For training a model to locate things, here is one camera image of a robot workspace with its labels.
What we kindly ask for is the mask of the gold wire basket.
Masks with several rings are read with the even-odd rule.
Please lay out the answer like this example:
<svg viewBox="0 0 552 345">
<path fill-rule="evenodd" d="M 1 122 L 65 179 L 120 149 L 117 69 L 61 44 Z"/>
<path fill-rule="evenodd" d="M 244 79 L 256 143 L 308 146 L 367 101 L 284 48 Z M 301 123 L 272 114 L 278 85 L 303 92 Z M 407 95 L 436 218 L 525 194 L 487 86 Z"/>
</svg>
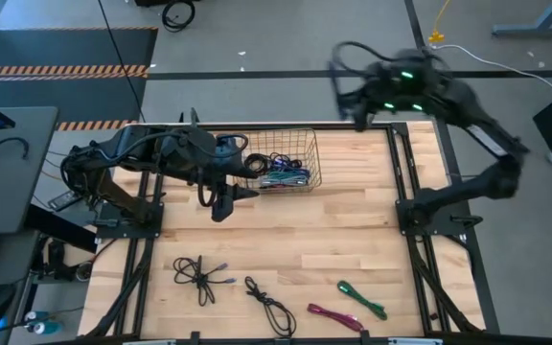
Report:
<svg viewBox="0 0 552 345">
<path fill-rule="evenodd" d="M 316 133 L 311 128 L 265 129 L 245 133 L 241 154 L 256 179 L 234 177 L 261 194 L 309 193 L 322 184 Z"/>
</svg>

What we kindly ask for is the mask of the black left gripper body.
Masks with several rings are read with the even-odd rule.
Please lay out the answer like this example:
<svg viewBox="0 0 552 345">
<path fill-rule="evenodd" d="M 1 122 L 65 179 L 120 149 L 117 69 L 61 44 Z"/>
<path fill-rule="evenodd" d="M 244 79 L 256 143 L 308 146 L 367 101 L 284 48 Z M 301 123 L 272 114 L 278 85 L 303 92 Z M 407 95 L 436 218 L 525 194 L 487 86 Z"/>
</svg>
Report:
<svg viewBox="0 0 552 345">
<path fill-rule="evenodd" d="M 244 165 L 242 152 L 247 141 L 242 139 L 239 147 L 237 138 L 215 138 L 203 148 L 210 158 L 203 169 L 203 185 L 211 190 L 214 186 L 226 184 L 226 176 L 256 179 L 257 174 Z"/>
</svg>

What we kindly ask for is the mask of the black hazard-striped floor mat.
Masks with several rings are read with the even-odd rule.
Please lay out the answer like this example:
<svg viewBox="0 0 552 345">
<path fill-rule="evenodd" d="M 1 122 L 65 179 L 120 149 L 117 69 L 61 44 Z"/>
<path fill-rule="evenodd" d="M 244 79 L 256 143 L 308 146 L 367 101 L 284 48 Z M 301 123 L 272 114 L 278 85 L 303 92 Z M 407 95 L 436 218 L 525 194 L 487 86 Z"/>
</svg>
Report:
<svg viewBox="0 0 552 345">
<path fill-rule="evenodd" d="M 0 28 L 0 107 L 53 106 L 57 130 L 141 120 L 155 27 Z"/>
</svg>

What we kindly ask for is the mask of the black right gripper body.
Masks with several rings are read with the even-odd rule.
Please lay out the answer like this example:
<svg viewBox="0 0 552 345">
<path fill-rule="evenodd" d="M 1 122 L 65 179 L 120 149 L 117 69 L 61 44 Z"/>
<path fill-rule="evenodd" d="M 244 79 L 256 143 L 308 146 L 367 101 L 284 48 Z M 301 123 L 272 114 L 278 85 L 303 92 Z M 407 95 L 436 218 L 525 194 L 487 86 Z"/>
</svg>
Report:
<svg viewBox="0 0 552 345">
<path fill-rule="evenodd" d="M 363 106 L 371 114 L 387 111 L 396 113 L 393 92 L 391 91 L 391 74 L 386 71 L 357 72 L 356 77 L 361 78 L 361 86 L 355 90 L 356 107 Z"/>
</svg>

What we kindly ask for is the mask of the grey desk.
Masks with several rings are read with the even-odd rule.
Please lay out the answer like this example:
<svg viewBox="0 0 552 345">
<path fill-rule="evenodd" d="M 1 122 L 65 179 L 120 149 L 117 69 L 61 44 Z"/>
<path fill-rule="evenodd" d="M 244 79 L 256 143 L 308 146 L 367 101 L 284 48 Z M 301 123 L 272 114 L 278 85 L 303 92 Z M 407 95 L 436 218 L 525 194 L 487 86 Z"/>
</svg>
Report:
<svg viewBox="0 0 552 345">
<path fill-rule="evenodd" d="M 0 235 L 5 235 L 24 225 L 59 111 L 52 106 L 1 111 L 15 121 L 15 127 L 0 129 Z"/>
</svg>

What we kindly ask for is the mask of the black desk support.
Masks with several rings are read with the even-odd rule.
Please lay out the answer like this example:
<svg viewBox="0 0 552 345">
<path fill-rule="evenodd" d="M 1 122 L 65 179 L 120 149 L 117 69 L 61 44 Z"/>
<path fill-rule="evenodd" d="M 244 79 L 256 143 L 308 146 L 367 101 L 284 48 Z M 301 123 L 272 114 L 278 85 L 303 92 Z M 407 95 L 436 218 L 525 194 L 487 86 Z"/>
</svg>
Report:
<svg viewBox="0 0 552 345">
<path fill-rule="evenodd" d="M 86 252 L 95 253 L 97 250 L 93 232 L 33 204 L 27 211 L 25 227 Z"/>
</svg>

